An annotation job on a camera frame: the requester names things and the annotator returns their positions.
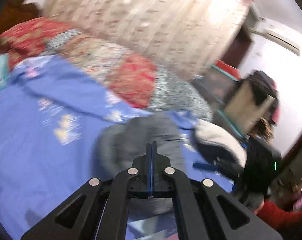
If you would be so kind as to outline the grey puffer jacket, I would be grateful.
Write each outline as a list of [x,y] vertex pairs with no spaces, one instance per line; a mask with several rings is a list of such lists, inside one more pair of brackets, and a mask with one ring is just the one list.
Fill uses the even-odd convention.
[[97,137],[92,156],[102,179],[114,178],[132,167],[134,159],[146,154],[147,144],[156,142],[157,152],[170,159],[172,167],[186,172],[186,161],[180,148],[177,125],[163,112],[130,119],[125,124],[114,124],[102,129]]

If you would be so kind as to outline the white fluffy garment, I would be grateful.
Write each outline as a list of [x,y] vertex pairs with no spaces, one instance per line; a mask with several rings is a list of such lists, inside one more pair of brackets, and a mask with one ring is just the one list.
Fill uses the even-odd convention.
[[199,119],[194,129],[198,152],[229,179],[236,180],[244,171],[247,153],[241,144],[224,128]]

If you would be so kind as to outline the patchwork floral quilt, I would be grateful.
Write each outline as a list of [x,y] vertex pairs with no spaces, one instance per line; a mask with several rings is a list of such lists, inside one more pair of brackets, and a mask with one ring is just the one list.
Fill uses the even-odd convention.
[[135,108],[191,111],[212,121],[208,102],[188,82],[125,46],[49,18],[19,23],[0,34],[9,69],[28,57],[58,54]]

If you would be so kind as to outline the blue printed bedsheet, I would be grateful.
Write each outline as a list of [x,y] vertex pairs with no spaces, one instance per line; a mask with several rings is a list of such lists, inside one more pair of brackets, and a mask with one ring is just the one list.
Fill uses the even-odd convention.
[[[0,224],[12,239],[24,233],[91,178],[102,182],[92,156],[102,129],[132,118],[153,115],[118,100],[59,56],[21,62],[0,93]],[[197,152],[197,119],[188,112],[163,112],[180,133],[180,148],[189,179],[212,179],[227,193],[231,181],[201,172]],[[115,229],[100,222],[95,239],[112,239]],[[121,239],[166,239],[178,235],[171,199],[130,198],[126,233]]]

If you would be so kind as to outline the white air conditioner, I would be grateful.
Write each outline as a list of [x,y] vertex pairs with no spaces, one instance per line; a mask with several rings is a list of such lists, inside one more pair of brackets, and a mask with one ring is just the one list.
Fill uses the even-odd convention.
[[292,41],[291,39],[287,38],[284,35],[281,35],[280,33],[274,30],[275,26],[272,24],[270,24],[268,27],[264,27],[263,29],[256,27],[248,27],[248,31],[251,34],[261,36],[289,50],[293,54],[300,56],[300,46],[296,42]]

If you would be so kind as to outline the beige leaf-print curtain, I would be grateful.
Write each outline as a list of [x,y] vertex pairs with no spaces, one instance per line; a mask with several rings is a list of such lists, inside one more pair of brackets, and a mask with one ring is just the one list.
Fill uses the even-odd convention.
[[126,46],[188,80],[233,42],[254,0],[46,0],[44,15]]

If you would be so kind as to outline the carved wooden headboard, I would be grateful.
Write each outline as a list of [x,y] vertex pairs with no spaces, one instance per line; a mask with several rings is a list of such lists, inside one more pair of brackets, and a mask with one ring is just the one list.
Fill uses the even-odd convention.
[[0,11],[0,34],[11,27],[38,18],[42,11],[35,3],[25,3],[25,0],[9,0]]

